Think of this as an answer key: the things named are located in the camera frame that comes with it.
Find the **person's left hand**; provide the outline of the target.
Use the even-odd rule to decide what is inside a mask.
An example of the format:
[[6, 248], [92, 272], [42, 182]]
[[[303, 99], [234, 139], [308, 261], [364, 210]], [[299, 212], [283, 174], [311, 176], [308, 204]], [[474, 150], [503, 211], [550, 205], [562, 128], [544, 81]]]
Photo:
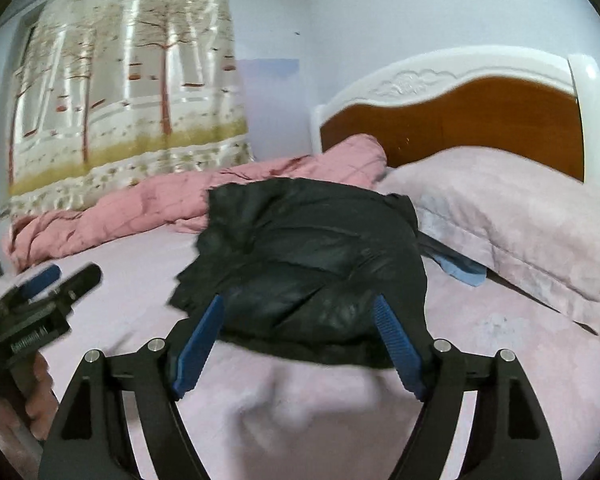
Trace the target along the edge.
[[[33, 389], [27, 397], [26, 412], [30, 417], [30, 431], [37, 441], [44, 441], [58, 409], [58, 401], [53, 393], [53, 378], [48, 371], [48, 363], [42, 354], [37, 353], [32, 364]], [[0, 399], [0, 448], [12, 460], [32, 460], [33, 454], [17, 437], [20, 418], [10, 404]]]

